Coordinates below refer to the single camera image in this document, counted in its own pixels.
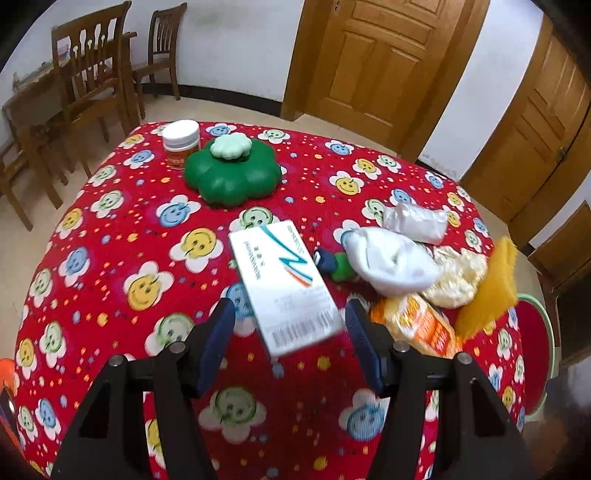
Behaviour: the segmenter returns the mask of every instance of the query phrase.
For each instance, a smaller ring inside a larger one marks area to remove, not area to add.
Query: green stool rim
[[[546,333],[548,334],[548,345],[550,347],[550,352],[549,352],[550,356],[548,357],[550,359],[550,361],[549,361],[549,365],[548,365],[548,375],[546,377],[546,385],[547,385],[548,381],[550,380],[550,378],[552,376],[552,372],[554,371],[554,366],[556,363],[556,355],[554,353],[554,349],[556,347],[556,344],[554,342],[554,329],[552,328],[552,323],[550,322],[550,317],[548,317],[548,313],[546,312],[545,307],[534,296],[529,295],[528,293],[519,293],[519,294],[517,294],[517,299],[518,299],[518,301],[525,301],[525,302],[529,303],[530,305],[532,305],[538,311],[538,313],[541,315],[541,317],[544,321],[544,324],[546,326]],[[540,412],[542,406],[544,405],[544,402],[546,401],[546,396],[547,396],[547,393],[544,390],[544,395],[542,395],[542,397],[538,401],[538,404],[535,406],[534,410],[531,413],[525,415],[525,421],[531,420],[533,417],[535,417]]]

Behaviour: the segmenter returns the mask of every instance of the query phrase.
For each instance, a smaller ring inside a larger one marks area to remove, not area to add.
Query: red tablecloth
[[[237,304],[235,335],[214,387],[196,403],[220,479],[364,478],[388,400],[378,401],[367,389],[346,333],[270,363],[254,334],[228,233],[291,219],[311,251],[319,245],[339,251],[344,229],[379,225],[381,205],[408,201],[448,211],[444,244],[488,255],[493,243],[470,197],[448,179],[369,148],[204,122],[203,142],[229,131],[270,142],[284,173],[272,197],[214,211],[185,186],[182,172],[167,167],[163,126],[143,125],[106,159],[37,267],[15,355],[18,428],[27,459],[51,470],[79,403],[111,355],[157,354],[171,339],[184,339],[191,322],[206,319],[227,296]],[[203,228],[213,239],[206,254],[179,258],[175,245]],[[328,284],[339,307],[358,295],[374,299],[360,284]],[[521,338],[511,314],[464,350],[522,424]],[[428,393],[427,401],[418,479],[430,476],[436,439],[437,393]],[[151,394],[144,407],[154,474],[165,478]],[[222,410],[232,413],[222,420]]]

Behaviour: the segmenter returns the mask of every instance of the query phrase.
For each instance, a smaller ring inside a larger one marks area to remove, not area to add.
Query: white wall
[[[542,17],[531,0],[491,0],[466,70],[421,161],[453,180],[467,172],[521,83]]]
[[[552,220],[530,240],[532,247],[538,248],[548,240],[548,238],[550,238],[550,236],[569,219],[585,200],[591,205],[591,172],[587,174],[583,183],[579,185],[579,188],[573,193],[573,196],[564,204],[560,211],[554,215]]]
[[[148,29],[154,10],[182,0],[133,0],[125,31],[132,63],[148,56]],[[51,60],[52,26],[115,5],[117,0],[57,0],[22,38],[0,73],[0,105],[12,96],[12,76],[22,78]],[[303,0],[187,0],[178,38],[178,82],[234,90],[283,100]],[[164,74],[160,81],[169,81]],[[9,138],[0,118],[0,144]]]

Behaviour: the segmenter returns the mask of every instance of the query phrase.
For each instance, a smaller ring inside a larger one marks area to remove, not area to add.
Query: white box
[[[230,244],[271,358],[344,329],[292,221],[230,233]]]

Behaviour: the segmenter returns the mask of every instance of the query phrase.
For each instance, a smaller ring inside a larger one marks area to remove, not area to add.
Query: screw
[[[118,367],[123,364],[125,357],[123,355],[113,355],[109,358],[109,365],[112,367]]]
[[[410,350],[410,345],[407,342],[403,342],[402,340],[397,340],[394,342],[394,350],[399,353],[406,353]]]
[[[466,352],[460,352],[457,354],[457,360],[464,365],[470,365],[472,363],[471,355]]]
[[[183,353],[186,348],[187,348],[187,345],[185,345],[184,342],[174,342],[168,346],[168,349],[172,353]]]

